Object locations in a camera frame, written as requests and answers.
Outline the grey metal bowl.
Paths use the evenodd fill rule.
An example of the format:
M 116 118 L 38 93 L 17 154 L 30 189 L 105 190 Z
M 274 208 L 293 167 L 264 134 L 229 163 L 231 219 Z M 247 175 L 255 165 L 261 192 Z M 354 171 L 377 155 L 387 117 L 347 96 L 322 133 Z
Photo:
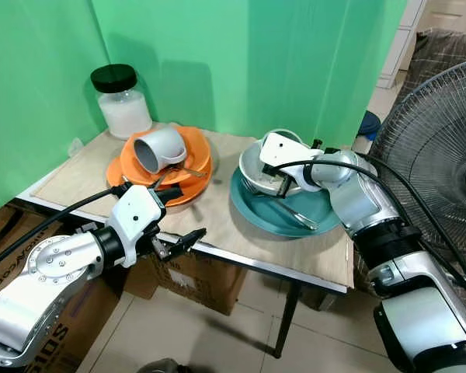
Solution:
M 297 140 L 300 143 L 303 142 L 301 136 L 295 134 L 293 131 L 290 131 L 290 129 L 278 128 L 269 131 L 269 134 L 271 134 L 271 132 L 275 132 L 275 134 L 286 136 L 286 138 L 292 138 L 293 140 Z M 267 134 L 262 135 L 261 138 L 258 138 L 253 143 L 253 145 L 250 145 L 246 150 L 244 150 L 243 153 L 240 154 L 238 160 L 238 167 L 244 179 L 248 180 L 251 184 L 253 184 L 258 192 L 275 196 L 276 191 L 268 190 L 266 174 L 263 171 L 265 164 L 261 163 L 259 159 L 261 144 L 263 142 L 263 138 L 266 135 Z M 287 196 L 300 193 L 301 191 L 289 191 L 287 192 Z

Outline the metal spoon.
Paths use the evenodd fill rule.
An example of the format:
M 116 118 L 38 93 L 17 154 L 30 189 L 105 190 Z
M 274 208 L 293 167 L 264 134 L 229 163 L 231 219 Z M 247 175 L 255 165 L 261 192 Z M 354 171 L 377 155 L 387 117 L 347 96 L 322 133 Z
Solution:
M 283 237 L 311 237 L 339 223 L 325 195 L 301 193 L 286 198 L 261 194 L 251 206 L 256 225 Z

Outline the teal plate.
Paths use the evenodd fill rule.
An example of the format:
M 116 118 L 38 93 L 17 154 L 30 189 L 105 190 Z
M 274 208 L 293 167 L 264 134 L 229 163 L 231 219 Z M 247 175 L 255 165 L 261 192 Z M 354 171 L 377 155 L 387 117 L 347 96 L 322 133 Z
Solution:
M 294 220 L 272 197 L 256 196 L 244 186 L 246 178 L 240 169 L 236 169 L 230 182 L 230 199 L 238 213 L 255 227 L 280 237 L 304 238 L 314 237 L 332 231 L 339 227 L 339 217 L 330 206 L 328 193 L 305 192 L 287 196 L 283 202 L 298 213 L 315 221 L 317 228 L 305 228 Z

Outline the plain cardboard box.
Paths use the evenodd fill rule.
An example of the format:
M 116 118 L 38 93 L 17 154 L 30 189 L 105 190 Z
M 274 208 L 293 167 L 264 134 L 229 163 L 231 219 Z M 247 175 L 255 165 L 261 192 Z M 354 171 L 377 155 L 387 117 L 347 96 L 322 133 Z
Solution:
M 246 274 L 244 267 L 203 253 L 187 253 L 169 262 L 150 256 L 131 267 L 124 291 L 149 299 L 156 289 L 164 288 L 229 315 L 236 306 Z

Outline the metal fork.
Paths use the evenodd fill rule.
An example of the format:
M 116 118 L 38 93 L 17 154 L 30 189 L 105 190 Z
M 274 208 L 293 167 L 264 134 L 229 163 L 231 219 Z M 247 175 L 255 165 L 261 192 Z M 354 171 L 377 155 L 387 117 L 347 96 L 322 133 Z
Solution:
M 194 176 L 194 177 L 205 177 L 205 176 L 207 176 L 206 172 L 201 172 L 201 171 L 198 171 L 198 170 L 190 169 L 190 168 L 186 167 L 186 164 L 184 164 L 184 163 L 174 163 L 174 164 L 166 166 L 165 168 L 163 168 L 163 170 L 165 170 L 165 173 L 168 173 L 168 172 L 171 172 L 171 171 L 183 171 L 183 172 L 186 172 L 186 173 L 190 174 L 190 176 Z

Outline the small orange plate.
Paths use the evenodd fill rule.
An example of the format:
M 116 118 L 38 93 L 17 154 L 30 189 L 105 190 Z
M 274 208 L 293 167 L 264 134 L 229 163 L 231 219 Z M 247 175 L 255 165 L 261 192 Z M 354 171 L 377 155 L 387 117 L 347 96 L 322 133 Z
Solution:
M 197 127 L 162 125 L 133 134 L 119 156 L 130 181 L 162 186 L 197 181 L 208 174 L 210 145 Z

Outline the large orange plate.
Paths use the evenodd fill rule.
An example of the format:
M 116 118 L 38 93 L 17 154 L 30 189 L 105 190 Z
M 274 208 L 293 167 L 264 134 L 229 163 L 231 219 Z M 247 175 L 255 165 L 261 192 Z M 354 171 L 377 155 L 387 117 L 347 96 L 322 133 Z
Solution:
M 186 143 L 188 151 L 184 164 L 190 169 L 206 172 L 207 176 L 194 177 L 183 171 L 169 172 L 158 187 L 161 189 L 179 187 L 183 192 L 183 195 L 179 198 L 165 203 L 165 206 L 169 208 L 186 204 L 201 195 L 210 183 L 213 169 L 211 145 L 209 145 L 203 131 L 197 127 L 179 127 L 177 131 L 179 131 L 181 138 Z M 134 139 L 136 139 L 136 135 L 131 135 L 124 142 L 120 155 L 106 167 L 106 181 L 108 181 L 109 185 L 120 185 L 127 179 L 133 184 L 149 186 L 161 178 L 161 174 L 148 172 L 138 164 L 133 150 Z

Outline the grey mug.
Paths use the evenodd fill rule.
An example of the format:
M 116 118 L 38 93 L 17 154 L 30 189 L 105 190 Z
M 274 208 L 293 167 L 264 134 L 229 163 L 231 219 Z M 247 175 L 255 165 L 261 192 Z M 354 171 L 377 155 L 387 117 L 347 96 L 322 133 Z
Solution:
M 161 127 L 138 136 L 133 147 L 137 162 L 151 173 L 187 159 L 186 143 L 176 127 Z

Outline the blue shoe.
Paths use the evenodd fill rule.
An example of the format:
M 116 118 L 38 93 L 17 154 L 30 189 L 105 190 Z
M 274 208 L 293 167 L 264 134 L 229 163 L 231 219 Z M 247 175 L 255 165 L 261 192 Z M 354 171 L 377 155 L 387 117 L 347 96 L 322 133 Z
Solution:
M 381 127 L 382 119 L 379 115 L 372 113 L 370 110 L 365 110 L 365 114 L 364 117 L 362 117 L 357 134 L 359 136 L 363 136 L 368 141 L 374 141 L 377 138 Z

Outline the green backdrop panel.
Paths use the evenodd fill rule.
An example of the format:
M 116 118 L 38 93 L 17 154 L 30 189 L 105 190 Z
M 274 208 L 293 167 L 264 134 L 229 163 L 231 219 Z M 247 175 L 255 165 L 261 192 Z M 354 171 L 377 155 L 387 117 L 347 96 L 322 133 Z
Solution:
M 406 0 L 92 0 L 154 120 L 330 147 L 357 134 Z
M 0 207 L 104 131 L 89 75 L 106 61 L 91 0 L 0 0 Z

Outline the black-lidded jar of white powder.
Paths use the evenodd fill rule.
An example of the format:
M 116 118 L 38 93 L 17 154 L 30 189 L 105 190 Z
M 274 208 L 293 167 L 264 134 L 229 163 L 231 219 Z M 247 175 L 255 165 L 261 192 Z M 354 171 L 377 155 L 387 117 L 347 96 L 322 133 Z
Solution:
M 97 90 L 96 102 L 114 138 L 128 139 L 154 127 L 144 93 L 137 88 L 137 72 L 128 64 L 106 64 L 89 75 Z

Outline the white cabinet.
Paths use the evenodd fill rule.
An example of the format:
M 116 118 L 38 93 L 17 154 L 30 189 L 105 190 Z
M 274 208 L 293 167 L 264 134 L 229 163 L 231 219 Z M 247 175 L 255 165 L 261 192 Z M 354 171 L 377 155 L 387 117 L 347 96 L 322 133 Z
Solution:
M 409 61 L 410 50 L 414 49 L 416 30 L 429 0 L 403 0 L 405 9 L 400 18 L 393 42 L 388 51 L 376 86 L 392 89 L 403 64 Z

